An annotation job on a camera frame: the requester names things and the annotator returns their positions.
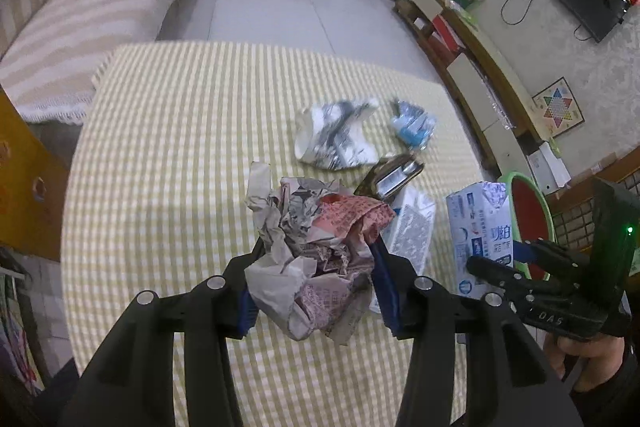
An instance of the checkered tablecloth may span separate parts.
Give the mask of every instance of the checkered tablecloth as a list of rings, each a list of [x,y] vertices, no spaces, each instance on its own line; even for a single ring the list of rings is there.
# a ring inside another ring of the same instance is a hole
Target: checkered tablecloth
[[[119,48],[99,78],[66,193],[63,285],[76,363],[83,370],[130,300],[190,290],[251,251],[244,206],[254,160],[281,176],[335,177],[355,188],[367,169],[320,171],[294,158],[297,111],[376,96],[364,124],[380,155],[401,152],[389,130],[394,96],[438,118],[414,182],[437,205],[429,275],[452,288],[444,198],[481,180],[444,88],[426,80],[315,53],[223,42],[156,42]],[[338,347],[316,332],[300,343],[260,314],[229,354],[247,426],[391,426],[411,343],[373,314]],[[187,424],[181,339],[174,350],[178,425]],[[454,414],[464,407],[465,362],[456,363]]]

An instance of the metal bolt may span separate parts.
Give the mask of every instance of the metal bolt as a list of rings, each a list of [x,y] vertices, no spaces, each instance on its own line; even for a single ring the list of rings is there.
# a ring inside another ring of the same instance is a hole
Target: metal bolt
[[[151,302],[153,299],[154,299],[154,294],[153,292],[150,292],[150,291],[141,292],[136,297],[136,301],[138,301],[138,304],[142,304],[142,305],[149,304],[149,302]]]
[[[224,277],[220,277],[220,275],[216,275],[207,281],[207,286],[212,290],[219,290],[224,287],[226,281]]]
[[[484,296],[484,301],[489,304],[489,306],[497,308],[502,304],[502,297],[497,293],[487,293],[487,295]]]
[[[430,290],[433,288],[433,281],[428,277],[416,277],[414,284],[418,290]]]

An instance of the striped sofa cover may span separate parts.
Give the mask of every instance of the striped sofa cover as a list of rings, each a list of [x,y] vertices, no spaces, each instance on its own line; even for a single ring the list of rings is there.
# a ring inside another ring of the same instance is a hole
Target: striped sofa cover
[[[117,45],[155,40],[174,1],[0,0],[0,85],[28,123],[81,124],[94,72]]]

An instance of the orange cabinet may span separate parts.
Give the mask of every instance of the orange cabinet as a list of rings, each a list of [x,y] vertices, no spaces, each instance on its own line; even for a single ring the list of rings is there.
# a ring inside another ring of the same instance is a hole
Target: orange cabinet
[[[0,243],[59,261],[67,178],[0,88]]]

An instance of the white and blue box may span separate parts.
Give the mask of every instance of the white and blue box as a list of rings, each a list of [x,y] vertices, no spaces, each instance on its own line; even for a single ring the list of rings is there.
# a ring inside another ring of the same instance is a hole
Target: white and blue box
[[[466,270],[472,255],[513,267],[511,204],[504,183],[479,182],[447,196],[458,295],[479,299],[493,287]]]

